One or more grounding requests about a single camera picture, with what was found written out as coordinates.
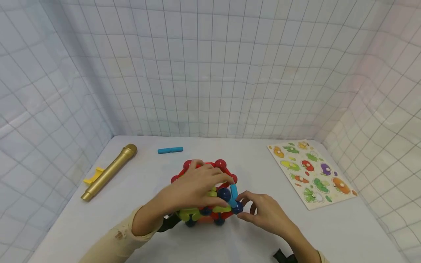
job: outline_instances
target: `table surface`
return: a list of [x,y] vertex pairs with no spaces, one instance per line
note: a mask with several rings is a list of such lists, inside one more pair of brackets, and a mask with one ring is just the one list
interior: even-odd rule
[[[77,263],[89,247],[133,209],[146,203],[182,170],[184,161],[224,159],[238,176],[238,191],[249,190],[272,196],[303,234],[333,262],[397,263],[402,257],[363,201],[351,198],[308,211],[287,177],[267,149],[282,140],[116,136],[105,147],[88,173],[106,168],[128,143],[138,147],[137,155],[94,197],[85,203],[82,184],[29,263]],[[323,145],[316,148],[333,164]],[[183,152],[157,154],[159,148],[184,147]],[[276,262],[272,255],[290,248],[281,238],[230,217],[222,227],[180,223],[157,233],[127,262]]]

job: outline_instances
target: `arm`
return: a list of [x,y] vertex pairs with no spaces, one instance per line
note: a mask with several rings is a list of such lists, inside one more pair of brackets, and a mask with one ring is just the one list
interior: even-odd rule
[[117,224],[88,250],[79,263],[124,263],[152,238],[165,215],[190,207],[227,207],[224,200],[207,196],[212,187],[225,181],[234,183],[219,168],[193,160],[181,178]]
[[285,239],[299,263],[328,263],[272,197],[245,191],[238,196],[237,200],[241,200],[243,206],[249,201],[253,202],[250,213],[239,213],[238,218]]

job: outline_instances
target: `blue magnetic rod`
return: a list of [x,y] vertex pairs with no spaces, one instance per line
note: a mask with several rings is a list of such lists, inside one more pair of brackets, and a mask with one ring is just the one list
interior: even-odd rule
[[162,148],[158,149],[159,154],[168,154],[170,152],[179,152],[183,151],[183,147],[173,147],[173,148]]
[[238,196],[237,186],[235,184],[232,184],[230,187],[231,187],[231,198],[229,199],[228,204],[232,208],[236,208],[237,207],[236,198]]

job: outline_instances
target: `black strap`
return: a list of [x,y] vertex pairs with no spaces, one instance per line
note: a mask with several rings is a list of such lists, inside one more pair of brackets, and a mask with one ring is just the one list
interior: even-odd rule
[[289,257],[286,257],[284,253],[282,253],[281,249],[279,249],[273,257],[279,262],[279,263],[298,263],[297,259],[295,258],[295,255],[292,254]]
[[168,215],[168,218],[164,218],[162,226],[158,229],[158,232],[165,232],[173,227],[176,226],[181,221],[181,219],[177,216],[176,213],[172,213]]

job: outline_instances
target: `sleeve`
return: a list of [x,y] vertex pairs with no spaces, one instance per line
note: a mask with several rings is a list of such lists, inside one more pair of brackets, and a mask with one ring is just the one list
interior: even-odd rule
[[135,209],[129,217],[101,237],[79,263],[124,263],[136,249],[146,244],[159,227],[146,236],[134,236],[132,223],[139,209]]
[[321,259],[321,263],[329,263],[329,261],[325,258],[325,255],[323,255],[320,251],[318,251]]

